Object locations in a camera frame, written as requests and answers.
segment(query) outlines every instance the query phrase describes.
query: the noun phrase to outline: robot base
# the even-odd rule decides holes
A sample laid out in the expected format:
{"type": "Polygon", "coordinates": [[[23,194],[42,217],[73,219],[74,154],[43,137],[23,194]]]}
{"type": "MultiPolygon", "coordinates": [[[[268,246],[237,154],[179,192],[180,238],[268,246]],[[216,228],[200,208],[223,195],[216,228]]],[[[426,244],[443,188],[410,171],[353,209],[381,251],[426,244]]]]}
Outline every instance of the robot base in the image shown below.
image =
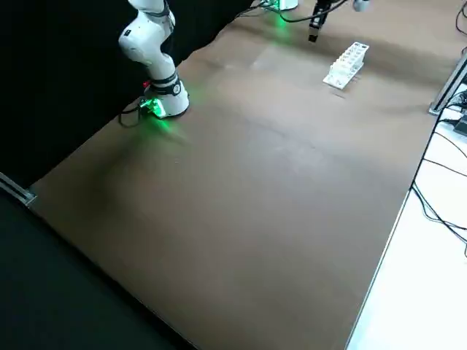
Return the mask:
{"type": "Polygon", "coordinates": [[[139,106],[149,109],[157,118],[163,119],[184,114],[190,102],[185,86],[179,80],[172,86],[162,88],[150,85],[144,92],[144,100],[139,106]],[[167,88],[172,90],[172,93],[160,93],[161,89],[167,91],[167,88]]]}

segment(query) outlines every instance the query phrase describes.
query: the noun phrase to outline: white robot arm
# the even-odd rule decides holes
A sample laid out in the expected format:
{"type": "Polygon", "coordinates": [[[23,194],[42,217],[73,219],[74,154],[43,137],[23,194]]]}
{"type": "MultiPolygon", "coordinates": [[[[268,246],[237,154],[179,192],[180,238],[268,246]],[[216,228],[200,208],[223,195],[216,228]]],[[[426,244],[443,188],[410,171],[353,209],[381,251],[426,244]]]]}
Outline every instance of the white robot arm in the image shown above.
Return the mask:
{"type": "Polygon", "coordinates": [[[144,92],[147,106],[159,118],[181,115],[189,106],[188,94],[174,61],[161,52],[162,43],[174,30],[174,15],[166,0],[128,2],[138,15],[123,30],[118,42],[128,58],[146,66],[151,79],[144,92]]]}

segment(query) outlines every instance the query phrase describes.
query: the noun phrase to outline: white surface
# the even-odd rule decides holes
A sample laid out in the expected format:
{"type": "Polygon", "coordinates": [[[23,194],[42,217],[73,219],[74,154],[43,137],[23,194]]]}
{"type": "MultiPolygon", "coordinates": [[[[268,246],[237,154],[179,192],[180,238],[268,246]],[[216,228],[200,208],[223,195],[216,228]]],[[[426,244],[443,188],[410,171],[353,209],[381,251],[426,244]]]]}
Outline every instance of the white surface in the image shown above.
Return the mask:
{"type": "Polygon", "coordinates": [[[354,42],[334,62],[323,82],[338,89],[343,89],[363,67],[368,45],[354,42]]]}
{"type": "MultiPolygon", "coordinates": [[[[459,119],[459,113],[447,110],[441,118],[459,119]]],[[[436,131],[467,152],[467,138],[451,126],[439,124],[436,131]]],[[[467,174],[467,159],[440,136],[433,135],[425,157],[467,174]]],[[[465,177],[423,162],[416,183],[441,218],[467,227],[465,177]]],[[[466,350],[465,248],[445,226],[425,218],[410,192],[347,349],[466,350]]]]}

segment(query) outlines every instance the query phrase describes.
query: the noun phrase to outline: green led light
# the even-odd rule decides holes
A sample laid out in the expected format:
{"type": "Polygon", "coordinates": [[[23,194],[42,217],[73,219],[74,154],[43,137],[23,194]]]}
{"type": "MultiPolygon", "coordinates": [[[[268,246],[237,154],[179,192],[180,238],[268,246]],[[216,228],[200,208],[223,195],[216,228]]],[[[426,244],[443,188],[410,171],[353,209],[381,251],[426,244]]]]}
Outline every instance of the green led light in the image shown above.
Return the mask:
{"type": "Polygon", "coordinates": [[[156,117],[162,118],[167,115],[166,110],[163,108],[161,100],[158,98],[151,98],[146,100],[140,107],[147,107],[156,117]]]}

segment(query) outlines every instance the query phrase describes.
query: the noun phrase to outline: wire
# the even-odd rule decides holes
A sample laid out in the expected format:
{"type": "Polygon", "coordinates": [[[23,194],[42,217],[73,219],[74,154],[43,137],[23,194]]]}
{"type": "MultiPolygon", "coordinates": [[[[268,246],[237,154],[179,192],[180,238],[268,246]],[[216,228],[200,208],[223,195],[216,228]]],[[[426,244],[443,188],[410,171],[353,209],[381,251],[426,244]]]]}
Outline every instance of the wire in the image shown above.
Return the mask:
{"type": "Polygon", "coordinates": [[[462,14],[462,16],[464,18],[467,18],[467,15],[465,13],[465,9],[467,7],[467,1],[465,1],[462,5],[462,7],[460,8],[459,12],[458,12],[458,15],[455,16],[455,28],[458,30],[458,32],[464,34],[464,35],[467,35],[467,33],[465,31],[463,31],[462,29],[460,29],[459,27],[459,17],[460,15],[462,14]]]}
{"type": "MultiPolygon", "coordinates": [[[[422,196],[418,193],[418,190],[416,190],[414,187],[412,188],[412,190],[414,191],[415,195],[417,196],[418,200],[420,201],[420,203],[422,204],[422,209],[423,209],[423,214],[425,215],[425,217],[427,219],[429,219],[430,221],[433,221],[433,222],[437,222],[439,224],[441,224],[442,222],[439,221],[437,218],[435,217],[431,217],[428,212],[426,211],[426,205],[425,205],[425,202],[423,201],[422,199],[422,196]]],[[[453,224],[452,222],[449,222],[449,221],[445,221],[451,228],[458,228],[460,230],[467,230],[467,227],[462,227],[462,226],[458,226],[456,224],[453,224]]]]}
{"type": "Polygon", "coordinates": [[[258,5],[253,5],[251,7],[248,7],[246,10],[241,11],[237,16],[235,16],[235,18],[238,18],[238,17],[257,17],[258,15],[246,15],[246,13],[251,12],[254,9],[260,9],[260,8],[261,9],[266,9],[267,6],[275,5],[277,1],[279,1],[279,0],[276,0],[274,2],[269,1],[269,0],[260,1],[258,5]]]}
{"type": "Polygon", "coordinates": [[[337,4],[335,4],[334,6],[330,7],[329,9],[327,9],[326,11],[322,11],[320,13],[317,13],[316,15],[311,15],[311,16],[308,16],[308,17],[303,17],[303,18],[286,18],[283,16],[282,14],[282,10],[281,9],[275,9],[273,7],[266,7],[269,11],[272,11],[272,12],[275,12],[275,13],[278,13],[279,16],[287,23],[298,23],[298,22],[304,22],[305,20],[312,20],[313,18],[318,18],[318,17],[321,17],[322,15],[325,15],[326,13],[329,13],[329,12],[332,12],[332,11],[335,11],[336,9],[340,8],[340,6],[342,6],[343,4],[345,4],[346,2],[348,2],[349,0],[341,0],[340,2],[338,2],[337,4]]]}
{"type": "Polygon", "coordinates": [[[463,154],[463,156],[465,158],[467,158],[467,154],[458,146],[456,145],[454,142],[452,142],[451,140],[449,140],[445,135],[441,135],[438,131],[435,131],[434,132],[436,135],[442,137],[443,139],[445,139],[446,141],[448,141],[452,146],[454,146],[455,148],[457,148],[459,150],[460,153],[463,154]]]}
{"type": "Polygon", "coordinates": [[[426,162],[435,164],[435,165],[437,165],[437,166],[441,166],[442,168],[445,168],[445,169],[447,169],[447,170],[449,170],[449,171],[452,171],[453,173],[456,173],[456,174],[459,174],[459,175],[461,175],[461,176],[467,177],[467,174],[464,174],[464,173],[461,173],[460,171],[451,169],[450,167],[445,166],[444,164],[437,163],[437,162],[435,162],[434,160],[430,160],[430,159],[426,159],[426,158],[423,158],[423,160],[426,161],[426,162]]]}
{"type": "Polygon", "coordinates": [[[433,209],[433,207],[429,204],[429,202],[426,200],[425,196],[422,194],[422,192],[420,191],[419,187],[417,186],[417,183],[414,182],[414,184],[412,185],[412,189],[415,190],[416,192],[418,192],[418,195],[420,196],[420,198],[423,200],[424,204],[426,204],[426,206],[433,212],[433,214],[435,214],[435,216],[438,218],[438,220],[440,221],[441,224],[443,224],[454,236],[456,236],[462,243],[464,243],[465,245],[467,245],[467,238],[465,237],[462,237],[457,231],[455,231],[451,226],[448,225],[448,223],[443,220],[439,214],[436,212],[436,210],[433,209]]]}
{"type": "Polygon", "coordinates": [[[134,108],[131,108],[131,109],[128,109],[126,111],[121,111],[119,114],[118,114],[118,117],[117,117],[117,121],[118,123],[123,127],[123,128],[134,128],[135,126],[139,125],[140,122],[141,122],[141,119],[142,119],[142,116],[141,116],[141,108],[140,108],[140,102],[141,101],[138,101],[138,105],[134,108]],[[138,117],[137,117],[137,120],[134,124],[125,124],[123,122],[123,114],[130,114],[130,113],[133,113],[133,112],[136,112],[138,111],[138,117]]]}

